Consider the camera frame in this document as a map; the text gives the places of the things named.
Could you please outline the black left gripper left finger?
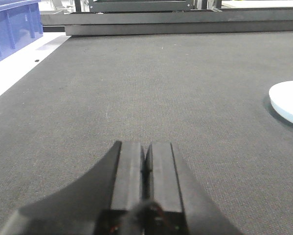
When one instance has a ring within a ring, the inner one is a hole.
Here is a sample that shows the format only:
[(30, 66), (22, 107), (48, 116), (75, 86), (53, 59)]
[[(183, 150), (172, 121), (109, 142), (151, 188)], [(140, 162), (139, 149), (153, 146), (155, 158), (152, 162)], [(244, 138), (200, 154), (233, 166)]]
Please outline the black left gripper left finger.
[(138, 142), (116, 141), (79, 179), (17, 209), (2, 235), (104, 234), (112, 221), (141, 202), (144, 152)]

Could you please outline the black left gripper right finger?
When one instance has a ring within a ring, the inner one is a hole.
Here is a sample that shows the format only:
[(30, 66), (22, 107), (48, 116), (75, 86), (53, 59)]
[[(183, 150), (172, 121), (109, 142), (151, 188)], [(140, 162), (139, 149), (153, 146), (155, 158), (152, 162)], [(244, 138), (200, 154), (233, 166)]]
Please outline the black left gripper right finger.
[(145, 197), (156, 201), (164, 216), (148, 221), (148, 235), (241, 234), (206, 194), (176, 145), (151, 143), (144, 172)]

